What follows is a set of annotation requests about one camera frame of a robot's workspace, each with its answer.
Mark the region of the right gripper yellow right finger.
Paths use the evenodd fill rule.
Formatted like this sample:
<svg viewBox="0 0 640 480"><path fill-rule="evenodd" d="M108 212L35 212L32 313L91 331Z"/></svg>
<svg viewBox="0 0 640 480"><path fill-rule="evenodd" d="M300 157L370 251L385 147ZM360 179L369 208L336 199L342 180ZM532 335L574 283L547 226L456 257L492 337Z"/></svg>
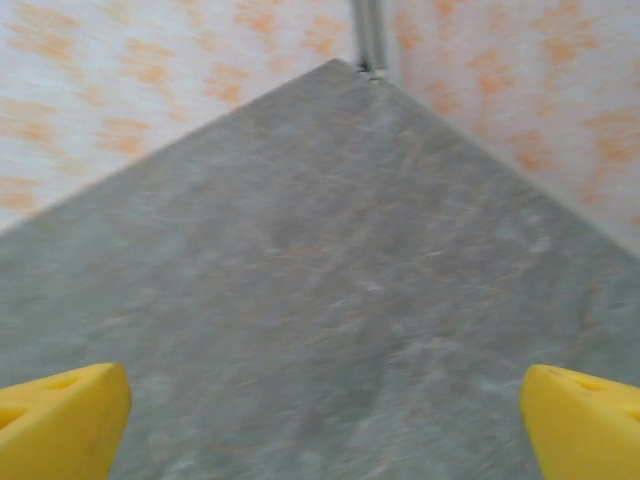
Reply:
<svg viewBox="0 0 640 480"><path fill-rule="evenodd" d="M640 480L640 388L533 365L520 411L544 480Z"/></svg>

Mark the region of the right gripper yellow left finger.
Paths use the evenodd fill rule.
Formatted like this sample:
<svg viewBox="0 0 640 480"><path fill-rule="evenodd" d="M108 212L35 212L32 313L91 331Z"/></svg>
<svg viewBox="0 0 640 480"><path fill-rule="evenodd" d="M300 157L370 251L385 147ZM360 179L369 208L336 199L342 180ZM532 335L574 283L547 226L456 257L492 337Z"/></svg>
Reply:
<svg viewBox="0 0 640 480"><path fill-rule="evenodd" d="M108 480L130 411L117 363L0 389L0 480Z"/></svg>

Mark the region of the aluminium frame post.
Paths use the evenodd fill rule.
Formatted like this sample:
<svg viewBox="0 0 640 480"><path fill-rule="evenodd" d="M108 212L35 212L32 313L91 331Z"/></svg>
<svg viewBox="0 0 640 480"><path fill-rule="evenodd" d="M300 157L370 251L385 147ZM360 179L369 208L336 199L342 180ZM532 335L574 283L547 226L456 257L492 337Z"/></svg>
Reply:
<svg viewBox="0 0 640 480"><path fill-rule="evenodd" d="M384 81L388 77L388 65L381 0L351 0L351 3L359 71L367 74L370 80Z"/></svg>

